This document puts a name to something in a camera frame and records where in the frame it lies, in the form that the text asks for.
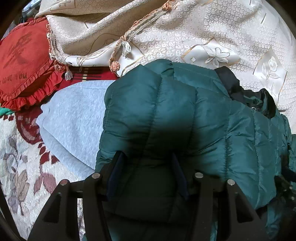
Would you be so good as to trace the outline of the dark green puffer jacket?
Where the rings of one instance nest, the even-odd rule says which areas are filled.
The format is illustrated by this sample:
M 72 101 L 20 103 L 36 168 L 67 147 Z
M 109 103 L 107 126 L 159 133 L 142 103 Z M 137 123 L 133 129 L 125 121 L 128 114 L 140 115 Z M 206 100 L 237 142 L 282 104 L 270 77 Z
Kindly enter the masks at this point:
M 95 170 L 126 155 L 103 205 L 112 240 L 176 240 L 176 160 L 236 181 L 271 240 L 292 231 L 274 177 L 295 172 L 295 134 L 267 90 L 243 89 L 226 67 L 156 60 L 112 83 L 104 102 Z

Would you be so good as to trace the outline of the floral red white blanket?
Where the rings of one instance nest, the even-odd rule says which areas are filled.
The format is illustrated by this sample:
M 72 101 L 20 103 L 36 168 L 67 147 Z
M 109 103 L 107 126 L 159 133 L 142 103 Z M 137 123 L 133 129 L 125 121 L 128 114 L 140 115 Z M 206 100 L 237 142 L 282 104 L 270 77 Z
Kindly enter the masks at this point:
M 40 211 L 61 180 L 83 180 L 45 146 L 36 123 L 42 113 L 41 106 L 57 91 L 73 84 L 116 80 L 116 75 L 106 67 L 74 68 L 72 73 L 71 80 L 63 80 L 40 104 L 1 116 L 1 189 L 22 238 L 29 237 Z

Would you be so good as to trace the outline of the light blue folded garment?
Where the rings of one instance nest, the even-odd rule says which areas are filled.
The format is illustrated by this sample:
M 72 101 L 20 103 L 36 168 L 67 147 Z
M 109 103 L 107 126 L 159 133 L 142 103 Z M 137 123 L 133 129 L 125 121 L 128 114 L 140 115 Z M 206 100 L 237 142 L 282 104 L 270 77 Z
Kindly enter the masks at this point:
M 36 123 L 45 146 L 79 179 L 94 172 L 111 80 L 73 84 L 41 106 Z

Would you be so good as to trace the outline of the green cloth garment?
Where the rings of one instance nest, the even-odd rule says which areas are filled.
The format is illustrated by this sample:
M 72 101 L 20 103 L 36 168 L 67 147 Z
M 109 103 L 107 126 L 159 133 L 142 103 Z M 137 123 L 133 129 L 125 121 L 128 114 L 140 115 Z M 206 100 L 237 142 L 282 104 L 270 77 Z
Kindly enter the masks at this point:
M 0 116 L 13 114 L 15 111 L 8 108 L 0 108 Z

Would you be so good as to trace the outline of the red heart-shaped ruffled pillow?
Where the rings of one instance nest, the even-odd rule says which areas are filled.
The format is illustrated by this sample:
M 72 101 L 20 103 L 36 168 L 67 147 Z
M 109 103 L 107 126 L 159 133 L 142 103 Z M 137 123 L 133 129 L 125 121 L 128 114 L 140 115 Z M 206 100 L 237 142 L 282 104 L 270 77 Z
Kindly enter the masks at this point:
M 38 18 L 1 40 L 1 107 L 19 111 L 40 103 L 63 80 L 49 55 L 49 23 Z

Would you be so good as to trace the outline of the beige embroidered curtain fabric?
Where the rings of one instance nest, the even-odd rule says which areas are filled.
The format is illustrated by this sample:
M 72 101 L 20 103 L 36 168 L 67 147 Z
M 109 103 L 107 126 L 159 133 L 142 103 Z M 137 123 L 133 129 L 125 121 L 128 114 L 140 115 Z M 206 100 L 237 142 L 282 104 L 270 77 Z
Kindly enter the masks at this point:
M 267 1 L 42 1 L 49 54 L 123 76 L 157 59 L 230 68 L 265 88 L 295 130 L 295 36 Z

